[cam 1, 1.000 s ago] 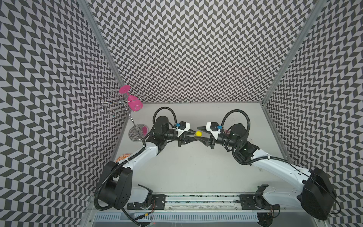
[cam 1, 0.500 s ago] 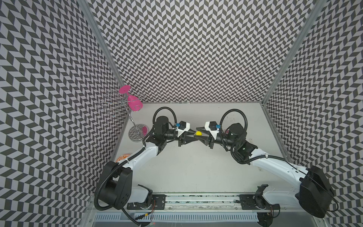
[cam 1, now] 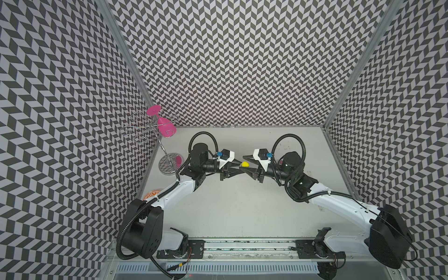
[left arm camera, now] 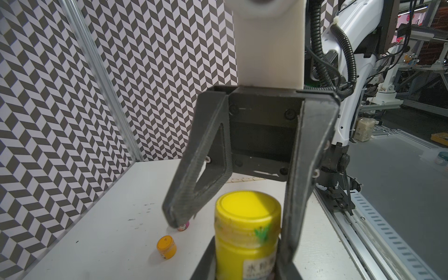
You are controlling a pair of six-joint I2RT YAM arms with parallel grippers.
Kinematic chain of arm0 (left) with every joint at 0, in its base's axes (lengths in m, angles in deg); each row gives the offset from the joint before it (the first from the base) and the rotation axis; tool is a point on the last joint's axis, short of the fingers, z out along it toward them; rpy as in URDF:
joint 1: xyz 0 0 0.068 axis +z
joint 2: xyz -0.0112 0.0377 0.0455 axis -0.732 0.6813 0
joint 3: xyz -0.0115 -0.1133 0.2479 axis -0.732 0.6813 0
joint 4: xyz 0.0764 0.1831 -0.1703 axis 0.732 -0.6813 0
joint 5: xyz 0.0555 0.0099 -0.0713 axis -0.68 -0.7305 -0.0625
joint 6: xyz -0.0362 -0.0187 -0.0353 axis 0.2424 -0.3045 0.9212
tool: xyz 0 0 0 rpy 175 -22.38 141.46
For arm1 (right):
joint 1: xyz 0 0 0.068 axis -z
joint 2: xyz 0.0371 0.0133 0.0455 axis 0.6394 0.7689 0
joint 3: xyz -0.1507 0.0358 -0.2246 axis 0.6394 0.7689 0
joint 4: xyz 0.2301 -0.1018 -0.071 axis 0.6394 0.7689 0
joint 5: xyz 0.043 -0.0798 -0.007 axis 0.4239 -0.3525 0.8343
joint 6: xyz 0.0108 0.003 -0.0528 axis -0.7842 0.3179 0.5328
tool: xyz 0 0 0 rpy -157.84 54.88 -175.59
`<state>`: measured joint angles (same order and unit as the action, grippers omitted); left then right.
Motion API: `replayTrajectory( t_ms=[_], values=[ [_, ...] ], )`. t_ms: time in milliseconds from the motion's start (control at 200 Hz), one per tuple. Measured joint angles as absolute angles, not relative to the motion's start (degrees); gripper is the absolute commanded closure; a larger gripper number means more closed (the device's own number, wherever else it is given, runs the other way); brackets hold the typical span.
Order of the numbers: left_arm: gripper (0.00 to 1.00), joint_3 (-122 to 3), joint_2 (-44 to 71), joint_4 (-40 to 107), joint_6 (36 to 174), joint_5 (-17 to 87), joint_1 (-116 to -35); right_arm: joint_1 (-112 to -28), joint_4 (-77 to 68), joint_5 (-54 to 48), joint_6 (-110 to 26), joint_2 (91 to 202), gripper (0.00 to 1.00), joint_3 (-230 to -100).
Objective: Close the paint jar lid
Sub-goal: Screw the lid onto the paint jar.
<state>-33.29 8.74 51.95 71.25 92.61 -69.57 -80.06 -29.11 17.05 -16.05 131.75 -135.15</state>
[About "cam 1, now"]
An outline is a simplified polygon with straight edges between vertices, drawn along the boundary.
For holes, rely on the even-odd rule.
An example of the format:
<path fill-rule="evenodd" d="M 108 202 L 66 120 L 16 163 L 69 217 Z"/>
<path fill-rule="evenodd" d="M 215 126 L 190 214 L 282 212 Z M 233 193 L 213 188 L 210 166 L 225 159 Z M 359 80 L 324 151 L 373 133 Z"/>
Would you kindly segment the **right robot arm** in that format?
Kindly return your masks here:
<path fill-rule="evenodd" d="M 260 183 L 266 177 L 274 179 L 296 203 L 317 205 L 354 224 L 359 231 L 335 233 L 321 229 L 317 241 L 322 255 L 352 252 L 367 254 L 388 268 L 399 269 L 414 250 L 412 234 L 399 209 L 386 204 L 363 203 L 353 196 L 330 189 L 305 172 L 306 146 L 296 134 L 280 136 L 271 150 L 255 149 L 244 157 L 240 170 Z"/>

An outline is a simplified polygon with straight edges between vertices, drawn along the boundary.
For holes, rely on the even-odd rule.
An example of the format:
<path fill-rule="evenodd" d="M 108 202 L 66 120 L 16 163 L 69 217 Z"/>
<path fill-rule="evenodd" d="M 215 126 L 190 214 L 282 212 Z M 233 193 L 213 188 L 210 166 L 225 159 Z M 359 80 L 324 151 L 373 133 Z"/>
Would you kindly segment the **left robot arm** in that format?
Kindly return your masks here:
<path fill-rule="evenodd" d="M 165 211 L 195 192 L 209 175 L 218 174 L 220 180 L 240 175 L 241 164 L 233 151 L 218 148 L 211 133 L 194 134 L 188 157 L 175 172 L 174 183 L 147 199 L 135 199 L 128 206 L 116 239 L 118 258 L 150 259 L 158 251 L 179 259 L 187 255 L 189 236 L 163 226 Z"/>

